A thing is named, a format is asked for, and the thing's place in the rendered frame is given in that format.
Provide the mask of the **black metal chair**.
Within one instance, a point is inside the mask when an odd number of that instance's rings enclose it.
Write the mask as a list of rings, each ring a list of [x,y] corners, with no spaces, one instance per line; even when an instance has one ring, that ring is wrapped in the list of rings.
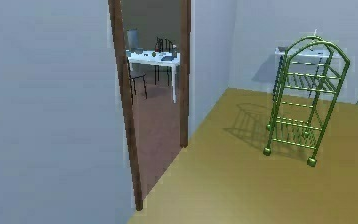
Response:
[[[136,81],[141,79],[143,82],[145,98],[148,98],[147,86],[146,86],[146,74],[140,71],[134,71],[132,63],[127,61],[128,72],[129,72],[129,83],[131,88],[131,102],[134,102],[134,96],[137,94]]]

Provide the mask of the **white dining table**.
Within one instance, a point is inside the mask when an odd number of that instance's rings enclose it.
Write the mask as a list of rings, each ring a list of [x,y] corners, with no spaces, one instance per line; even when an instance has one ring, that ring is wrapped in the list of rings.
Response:
[[[143,65],[158,65],[161,67],[168,67],[171,69],[171,86],[172,86],[172,101],[177,102],[177,91],[176,91],[176,76],[177,76],[177,67],[180,65],[180,54],[177,54],[174,57],[173,61],[161,61],[164,56],[169,56],[168,54],[163,55],[158,53],[155,57],[152,56],[152,50],[144,50],[142,54],[136,54],[130,52],[127,55],[128,60],[132,64],[143,64]]]

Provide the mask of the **black slatted chair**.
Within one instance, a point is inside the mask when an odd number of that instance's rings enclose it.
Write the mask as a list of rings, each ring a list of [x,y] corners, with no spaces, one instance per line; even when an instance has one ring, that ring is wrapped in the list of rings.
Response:
[[[153,52],[162,53],[163,55],[168,54],[169,56],[174,56],[174,51],[176,50],[176,45],[167,38],[156,38],[155,49]],[[154,84],[160,80],[160,68],[158,65],[154,66]]]

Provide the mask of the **grey open laptop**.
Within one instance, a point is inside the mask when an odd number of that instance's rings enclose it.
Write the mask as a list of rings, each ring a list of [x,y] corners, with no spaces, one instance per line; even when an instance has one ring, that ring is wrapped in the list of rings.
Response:
[[[139,35],[137,29],[130,29],[127,31],[127,42],[132,53],[143,53],[144,49],[139,46]]]

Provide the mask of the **brown wooden door frame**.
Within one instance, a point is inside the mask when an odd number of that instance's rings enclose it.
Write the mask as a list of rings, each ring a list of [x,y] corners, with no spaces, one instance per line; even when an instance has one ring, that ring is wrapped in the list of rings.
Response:
[[[127,149],[130,160],[132,186],[135,207],[143,209],[140,166],[136,145],[135,125],[133,118],[131,86],[125,53],[121,0],[108,0],[112,41],[114,44],[119,89],[123,109]],[[190,77],[190,34],[191,34],[191,0],[180,0],[180,146],[187,147],[189,141],[189,77]]]

